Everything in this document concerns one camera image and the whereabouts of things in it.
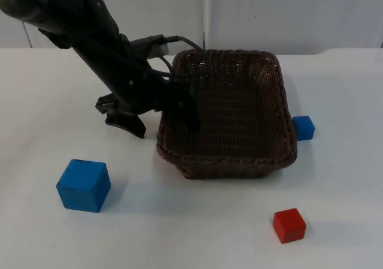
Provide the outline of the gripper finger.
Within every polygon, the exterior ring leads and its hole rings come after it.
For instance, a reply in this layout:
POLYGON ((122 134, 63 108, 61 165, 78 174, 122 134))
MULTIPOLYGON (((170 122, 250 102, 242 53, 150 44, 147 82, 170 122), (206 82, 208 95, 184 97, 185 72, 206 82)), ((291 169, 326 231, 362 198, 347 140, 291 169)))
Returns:
POLYGON ((200 121, 196 101, 186 84, 169 86, 169 109, 191 132, 199 132, 200 121))
POLYGON ((146 127, 138 116, 121 113, 107 114, 105 123, 109 126, 123 129, 138 138, 145 137, 146 127))

